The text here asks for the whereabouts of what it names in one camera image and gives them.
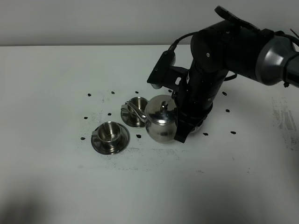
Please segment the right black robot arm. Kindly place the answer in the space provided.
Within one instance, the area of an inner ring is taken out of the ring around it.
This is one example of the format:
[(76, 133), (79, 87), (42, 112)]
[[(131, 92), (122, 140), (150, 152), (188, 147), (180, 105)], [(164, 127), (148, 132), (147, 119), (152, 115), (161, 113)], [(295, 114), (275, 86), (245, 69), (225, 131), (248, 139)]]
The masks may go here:
[(299, 85), (298, 38), (258, 29), (220, 6), (215, 12), (222, 21), (193, 35), (192, 64), (175, 95), (179, 142), (203, 123), (229, 72), (264, 85)]

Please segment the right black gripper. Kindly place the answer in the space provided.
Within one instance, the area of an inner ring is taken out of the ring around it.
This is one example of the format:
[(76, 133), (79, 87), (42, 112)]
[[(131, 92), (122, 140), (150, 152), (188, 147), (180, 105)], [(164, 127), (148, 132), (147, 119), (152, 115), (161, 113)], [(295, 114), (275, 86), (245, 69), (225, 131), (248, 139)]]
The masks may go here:
[(214, 73), (203, 70), (172, 70), (180, 78), (173, 88), (172, 98), (177, 106), (177, 130), (174, 139), (184, 143), (190, 133), (199, 130), (204, 117), (212, 109)]

